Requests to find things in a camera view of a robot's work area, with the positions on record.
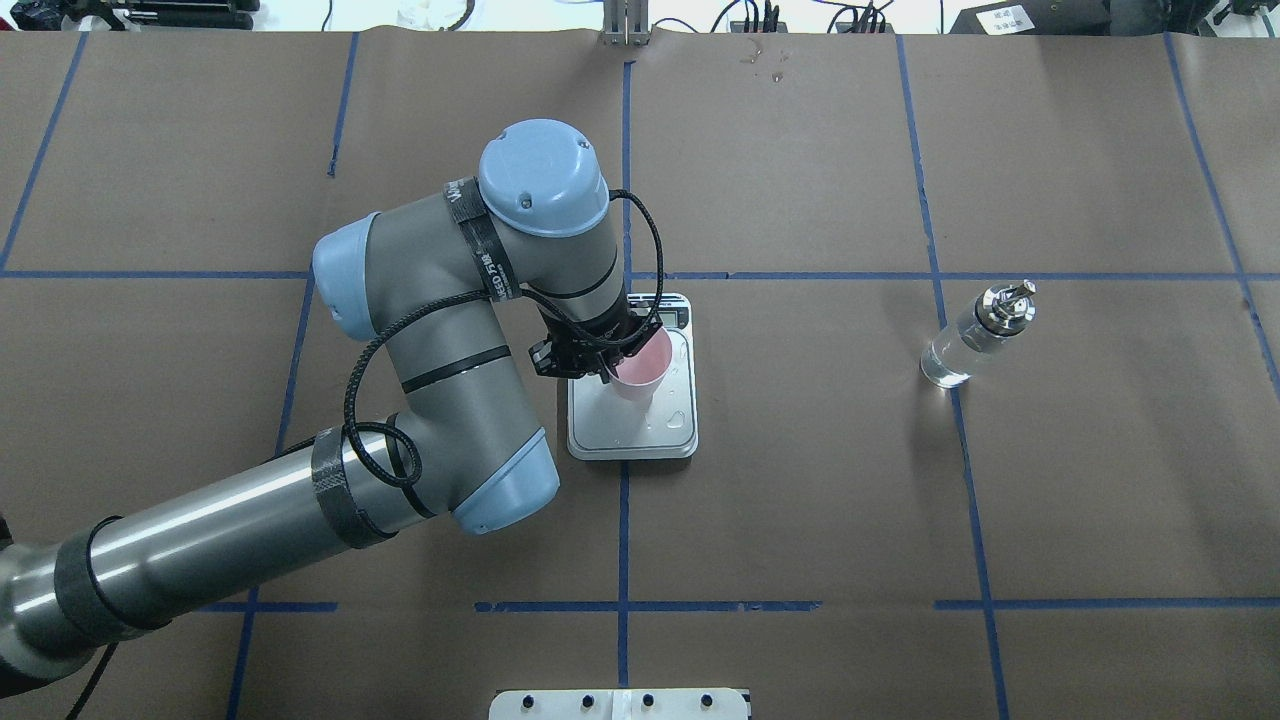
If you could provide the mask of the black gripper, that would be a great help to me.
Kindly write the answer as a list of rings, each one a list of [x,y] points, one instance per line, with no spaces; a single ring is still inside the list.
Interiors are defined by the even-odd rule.
[[[625,359],[635,357],[660,329],[652,309],[643,315],[626,300],[616,300],[590,319],[573,319],[563,304],[538,300],[547,337],[529,350],[536,374],[564,379],[608,377]]]

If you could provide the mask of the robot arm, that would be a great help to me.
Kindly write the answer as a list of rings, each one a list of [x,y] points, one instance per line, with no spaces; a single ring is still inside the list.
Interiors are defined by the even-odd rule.
[[[79,671],[101,648],[448,515],[509,527],[559,488],[547,428],[495,309],[538,306],[541,377],[608,384],[662,331],[628,302],[594,142],[556,119],[492,140],[472,176],[320,238],[314,287],[364,342],[342,419],[275,457],[50,546],[3,544],[3,696]]]

